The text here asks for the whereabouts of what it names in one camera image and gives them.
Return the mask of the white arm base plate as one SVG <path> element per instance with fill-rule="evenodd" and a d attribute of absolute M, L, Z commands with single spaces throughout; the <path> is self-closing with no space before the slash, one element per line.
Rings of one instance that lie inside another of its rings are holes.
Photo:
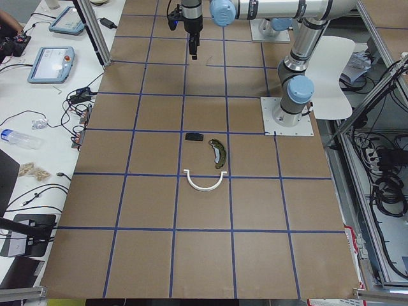
<path fill-rule="evenodd" d="M 281 98 L 262 97 L 261 111 L 267 136 L 314 136 L 306 106 L 301 113 L 291 115 L 282 110 Z"/>

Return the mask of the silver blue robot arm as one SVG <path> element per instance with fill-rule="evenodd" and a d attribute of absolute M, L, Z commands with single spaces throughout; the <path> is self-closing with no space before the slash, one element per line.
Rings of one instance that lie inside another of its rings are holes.
<path fill-rule="evenodd" d="M 211 1 L 210 14 L 215 24 L 221 27 L 234 20 L 256 18 L 291 18 L 301 21 L 300 31 L 290 53 L 278 67 L 282 85 L 280 105 L 273 111 L 276 123 L 285 127 L 298 124 L 305 105 L 313 93 L 295 92 L 313 85 L 305 76 L 309 59 L 316 49 L 330 20 L 344 16 L 356 5 L 356 1 Z"/>

